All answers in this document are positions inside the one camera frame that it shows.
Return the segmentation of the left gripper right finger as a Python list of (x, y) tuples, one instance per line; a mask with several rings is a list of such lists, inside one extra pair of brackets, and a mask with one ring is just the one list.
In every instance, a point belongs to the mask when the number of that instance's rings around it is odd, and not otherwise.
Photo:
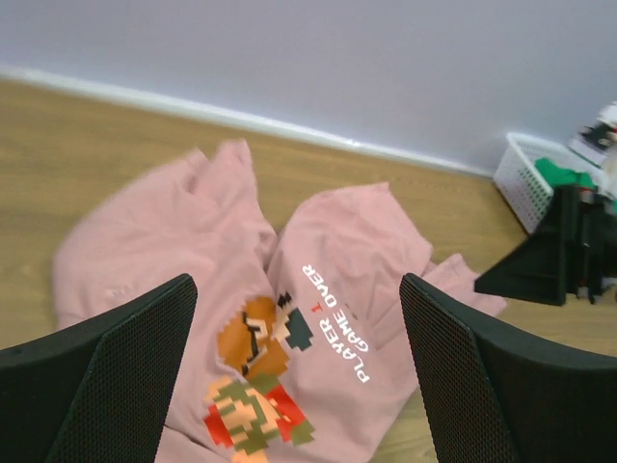
[(399, 294), (439, 461), (615, 461), (615, 358), (534, 336), (414, 274)]

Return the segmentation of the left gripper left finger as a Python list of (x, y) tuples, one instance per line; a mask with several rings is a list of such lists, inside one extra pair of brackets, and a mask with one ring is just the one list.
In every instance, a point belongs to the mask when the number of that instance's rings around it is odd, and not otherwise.
[(2, 461), (154, 461), (197, 298), (182, 274), (2, 350)]

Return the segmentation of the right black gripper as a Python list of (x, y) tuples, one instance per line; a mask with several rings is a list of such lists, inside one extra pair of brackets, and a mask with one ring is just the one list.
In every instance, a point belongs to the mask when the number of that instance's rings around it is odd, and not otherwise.
[(479, 293), (554, 306), (575, 293), (597, 304), (613, 287), (615, 203), (598, 188), (574, 185), (556, 188), (535, 230), (474, 283)]

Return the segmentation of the pink printed t shirt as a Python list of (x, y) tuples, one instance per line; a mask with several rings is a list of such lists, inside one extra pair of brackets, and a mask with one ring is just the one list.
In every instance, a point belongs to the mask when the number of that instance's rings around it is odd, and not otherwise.
[(243, 141), (126, 186), (57, 251), (66, 328), (186, 273), (197, 306), (160, 462), (366, 462), (417, 388), (399, 286), (417, 274), (489, 315), (460, 255), (432, 245), (385, 183), (312, 196), (281, 232)]

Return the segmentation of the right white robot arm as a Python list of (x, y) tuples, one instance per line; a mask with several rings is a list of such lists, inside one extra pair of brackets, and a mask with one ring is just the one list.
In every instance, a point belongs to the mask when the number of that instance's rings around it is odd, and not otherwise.
[(568, 144), (510, 133), (493, 181), (528, 236), (477, 278), (478, 292), (562, 305), (616, 286), (616, 105)]

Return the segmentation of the white plastic basket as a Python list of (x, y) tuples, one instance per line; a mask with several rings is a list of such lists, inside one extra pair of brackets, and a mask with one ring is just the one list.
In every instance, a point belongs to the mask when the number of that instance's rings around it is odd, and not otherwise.
[(506, 140), (508, 146), (493, 181), (527, 232), (534, 231), (552, 196), (550, 184), (536, 169), (539, 159), (548, 159), (559, 168), (586, 172), (595, 184), (599, 183), (602, 171), (561, 144), (517, 132), (509, 132)]

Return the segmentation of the green t shirt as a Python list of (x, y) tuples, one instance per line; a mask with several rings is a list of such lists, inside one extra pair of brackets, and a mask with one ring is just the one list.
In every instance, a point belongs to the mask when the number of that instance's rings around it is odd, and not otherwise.
[(596, 187), (594, 180), (588, 173), (559, 167), (546, 157), (536, 160), (534, 167), (551, 188), (570, 184), (585, 188)]

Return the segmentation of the white back edge strip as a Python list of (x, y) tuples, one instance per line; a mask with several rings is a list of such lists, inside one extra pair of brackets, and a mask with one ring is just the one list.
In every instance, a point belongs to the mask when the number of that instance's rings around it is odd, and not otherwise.
[(192, 119), (203, 123), (225, 125), (250, 130), (291, 141), (313, 144), (336, 150), (346, 150), (373, 157), (409, 161), (478, 177), (491, 177), (492, 170), (471, 167), (415, 151), (400, 150), (334, 135), (306, 126), (286, 123), (228, 108), (192, 100), (97, 83), (75, 77), (29, 68), (1, 67), (1, 77), (21, 84), (79, 95), (107, 103), (130, 106), (151, 112)]

